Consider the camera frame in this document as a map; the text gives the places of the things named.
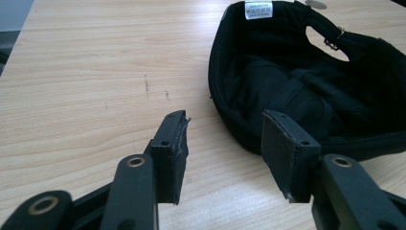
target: white label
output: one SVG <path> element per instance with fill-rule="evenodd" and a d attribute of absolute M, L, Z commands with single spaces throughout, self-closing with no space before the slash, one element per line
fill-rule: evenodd
<path fill-rule="evenodd" d="M 273 7 L 269 1 L 245 1 L 245 18 L 247 20 L 272 17 Z"/>

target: metal grommet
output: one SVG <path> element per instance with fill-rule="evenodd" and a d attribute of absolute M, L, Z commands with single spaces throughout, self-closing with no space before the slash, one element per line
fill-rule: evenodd
<path fill-rule="evenodd" d="M 331 162 L 344 168 L 352 167 L 352 163 L 343 157 L 334 157 L 331 159 Z"/>
<path fill-rule="evenodd" d="M 138 156 L 127 160 L 128 167 L 139 167 L 144 165 L 144 163 L 146 163 L 146 159 Z"/>
<path fill-rule="evenodd" d="M 51 211 L 59 203 L 56 196 L 48 195 L 34 202 L 28 209 L 28 213 L 32 216 L 41 215 Z"/>

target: metal buckle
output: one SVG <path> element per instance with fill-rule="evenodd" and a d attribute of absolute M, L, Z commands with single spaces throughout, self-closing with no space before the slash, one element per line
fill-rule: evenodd
<path fill-rule="evenodd" d="M 342 27 L 337 27 L 337 28 L 340 29 L 341 33 L 340 33 L 340 35 L 337 36 L 337 38 L 335 38 L 336 40 L 338 40 L 338 38 L 340 38 L 340 36 L 343 35 L 344 32 L 345 32 L 344 28 L 342 28 Z M 337 47 L 336 44 L 334 44 L 334 43 L 332 43 L 332 42 L 329 42 L 326 38 L 325 38 L 325 44 L 326 44 L 329 48 L 331 48 L 331 50 L 333 50 L 333 51 L 338 51 L 338 50 L 339 50 L 339 48 Z"/>

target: black fabric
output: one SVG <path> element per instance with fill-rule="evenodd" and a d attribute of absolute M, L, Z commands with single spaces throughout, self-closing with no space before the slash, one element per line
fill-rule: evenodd
<path fill-rule="evenodd" d="M 312 45 L 314 28 L 349 58 Z M 209 87 L 227 128 L 260 153 L 261 113 L 291 117 L 323 153 L 357 160 L 406 150 L 406 57 L 383 39 L 344 32 L 301 3 L 273 2 L 273 16 L 246 20 L 244 2 L 220 22 Z"/>

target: light wood grain surface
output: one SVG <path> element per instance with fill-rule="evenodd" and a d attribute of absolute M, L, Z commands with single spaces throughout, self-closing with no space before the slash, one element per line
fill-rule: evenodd
<path fill-rule="evenodd" d="M 406 9 L 389 0 L 322 2 L 318 12 L 336 25 L 406 53 Z M 283 199 L 210 99 L 210 51 L 231 3 L 36 0 L 0 78 L 0 224 L 38 193 L 76 199 L 110 182 L 166 114 L 186 109 L 181 201 L 159 205 L 161 229 L 315 229 L 311 205 Z M 362 165 L 382 189 L 406 196 L 405 163 L 397 154 Z"/>

